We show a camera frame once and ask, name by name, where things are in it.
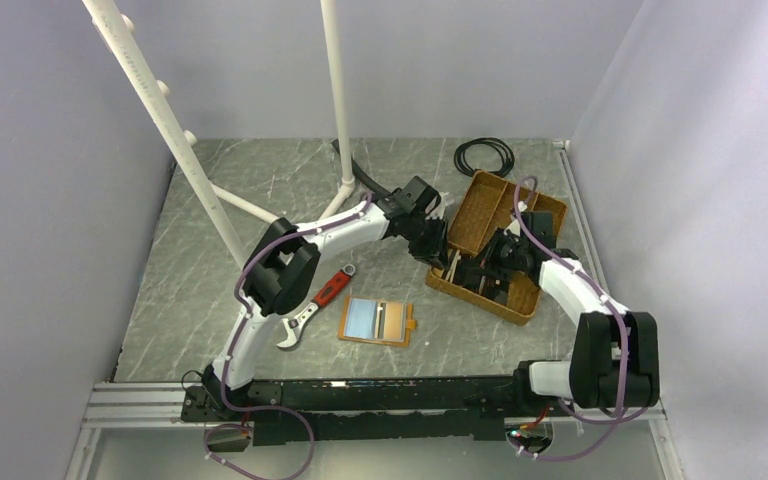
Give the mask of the brown woven divided tray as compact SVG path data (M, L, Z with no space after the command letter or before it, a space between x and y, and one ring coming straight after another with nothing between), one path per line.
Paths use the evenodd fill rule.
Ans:
M514 199L516 185L488 172L480 171L473 176L448 231L448 255L460 250L463 256L484 257L484 248L498 228L506 229L511 222L511 211L517 206ZM520 201L529 211L549 211L553 215L554 233L560 234L567 206L551 196L533 193L528 188L520 190ZM432 268L426 275L426 285L456 299L475 305L515 325L525 325L535 315L540 287L537 282L519 272L510 279L508 302L500 305L456 283L441 279L444 269Z

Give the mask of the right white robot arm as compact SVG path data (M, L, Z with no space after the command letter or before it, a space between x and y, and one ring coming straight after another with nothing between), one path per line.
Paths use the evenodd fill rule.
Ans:
M660 397L657 323L610 297L568 249L556 245L553 216L522 212L482 250L461 260L455 281L491 300L511 294L522 274L554 299L576 329L569 360L525 361L511 388L517 411L534 415L549 399L583 408L648 408Z

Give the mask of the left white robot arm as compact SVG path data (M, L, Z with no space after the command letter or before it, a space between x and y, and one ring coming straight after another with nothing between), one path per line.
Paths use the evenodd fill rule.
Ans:
M285 315L301 307L321 262L370 242L402 238L417 261L445 262L450 195L418 176L386 194L369 192L353 208L323 220L272 222L247 260L234 287L240 311L221 354L206 369L217 379L208 407L224 420L247 406L260 353Z

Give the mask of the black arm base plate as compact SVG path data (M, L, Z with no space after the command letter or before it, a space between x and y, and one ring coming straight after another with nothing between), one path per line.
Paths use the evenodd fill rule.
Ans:
M501 441L565 415L527 393L520 373L489 376L255 380L223 402L215 380L185 390L185 423L251 428L257 446L288 442L468 437Z

